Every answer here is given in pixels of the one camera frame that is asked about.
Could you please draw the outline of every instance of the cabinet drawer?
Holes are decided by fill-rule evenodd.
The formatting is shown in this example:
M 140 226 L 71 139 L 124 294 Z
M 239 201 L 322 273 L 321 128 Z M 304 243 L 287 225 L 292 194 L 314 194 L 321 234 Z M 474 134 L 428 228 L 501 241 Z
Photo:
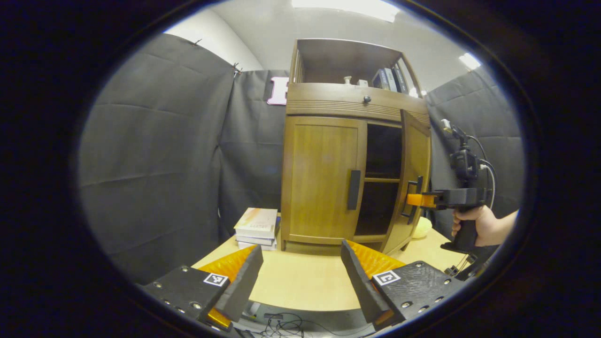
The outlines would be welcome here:
M 371 99 L 367 103 L 365 96 Z M 426 102 L 403 93 L 325 83 L 290 84 L 288 87 L 288 115 L 343 115 L 400 122 L 401 109 L 430 125 Z

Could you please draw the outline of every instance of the white book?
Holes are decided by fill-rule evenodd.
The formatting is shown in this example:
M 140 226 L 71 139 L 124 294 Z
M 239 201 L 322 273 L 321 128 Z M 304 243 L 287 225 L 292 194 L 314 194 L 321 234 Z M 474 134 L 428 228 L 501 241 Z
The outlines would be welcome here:
M 392 69 L 384 68 L 384 72 L 386 73 L 386 77 L 388 78 L 388 85 L 390 86 L 390 91 L 398 92 L 397 84 L 394 82 L 394 76 L 392 75 Z
M 249 236 L 240 236 L 236 234 L 236 240 L 238 242 L 246 242 L 253 244 L 261 244 L 261 245 L 272 245 L 275 241 L 275 238 L 259 238 L 259 237 L 249 237 Z
M 236 235 L 259 238 L 275 238 L 277 209 L 250 207 L 234 226 Z
M 253 245 L 257 245 L 257 244 L 253 244 L 253 243 L 246 243 L 246 242 L 238 242 L 238 249 L 244 249 L 244 248 L 248 248 L 250 246 Z M 272 245 L 261 245 L 261 249 L 262 250 L 276 250 L 277 248 L 277 241 L 274 239 L 273 240 L 273 244 Z

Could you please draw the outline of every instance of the black curtain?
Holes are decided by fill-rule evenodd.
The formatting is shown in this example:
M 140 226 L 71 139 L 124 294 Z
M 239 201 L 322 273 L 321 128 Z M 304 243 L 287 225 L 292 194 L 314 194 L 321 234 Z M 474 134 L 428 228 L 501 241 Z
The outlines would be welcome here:
M 285 106 L 267 104 L 274 76 L 288 77 L 288 71 L 244 72 L 234 80 L 219 139 L 219 212 L 231 235 L 247 207 L 279 209 Z
M 448 119 L 468 135 L 477 137 L 497 173 L 493 212 L 504 217 L 520 207 L 524 187 L 524 151 L 516 110 L 495 81 L 478 68 L 428 92 L 426 95 L 432 123 L 432 189 L 458 188 L 449 154 L 457 151 L 459 141 L 442 130 L 441 120 Z M 482 157 L 477 143 L 470 140 L 474 153 Z M 480 171 L 478 184 L 486 186 L 486 173 Z M 451 239 L 452 210 L 434 212 L 433 225 Z
M 79 148 L 88 223 L 112 261 L 146 284 L 219 245 L 219 133 L 232 67 L 161 34 L 93 105 Z

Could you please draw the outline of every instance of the cabinet door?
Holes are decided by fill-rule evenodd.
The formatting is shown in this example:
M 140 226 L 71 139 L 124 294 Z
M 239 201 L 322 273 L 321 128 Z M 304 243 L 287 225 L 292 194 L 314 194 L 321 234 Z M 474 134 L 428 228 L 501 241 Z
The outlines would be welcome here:
M 432 157 L 430 128 L 403 109 L 401 110 L 401 119 L 403 127 L 401 181 L 398 187 L 397 205 L 394 209 L 395 220 L 392 227 L 388 229 L 388 237 L 383 244 L 382 252 L 386 254 L 400 249 L 411 240 L 422 210 L 418 208 L 413 222 L 407 224 L 408 217 L 402 216 L 401 213 L 409 214 L 411 206 L 405 206 L 403 210 L 403 205 L 408 193 L 419 194 L 427 191 L 430 181 L 430 159 Z M 418 176 L 423 177 L 421 190 L 416 191 L 414 185 L 407 187 L 409 181 L 416 181 Z
M 282 239 L 340 244 L 352 239 L 361 208 L 367 123 L 287 117 L 282 178 Z M 352 182 L 351 171 L 360 170 Z M 358 190 L 351 188 L 358 183 Z M 349 209 L 349 193 L 356 207 Z

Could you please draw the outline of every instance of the ceiling light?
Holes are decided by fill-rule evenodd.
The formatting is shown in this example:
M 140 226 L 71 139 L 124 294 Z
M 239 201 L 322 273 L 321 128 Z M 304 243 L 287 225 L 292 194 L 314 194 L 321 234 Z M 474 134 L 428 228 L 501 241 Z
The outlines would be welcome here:
M 400 11 L 382 0 L 292 0 L 292 7 L 351 11 L 388 22 L 394 22 L 394 17 Z
M 461 62 L 463 62 L 463 64 L 466 65 L 470 70 L 480 67 L 478 60 L 476 60 L 476 58 L 474 58 L 470 53 L 463 54 L 459 57 L 459 60 L 461 60 Z

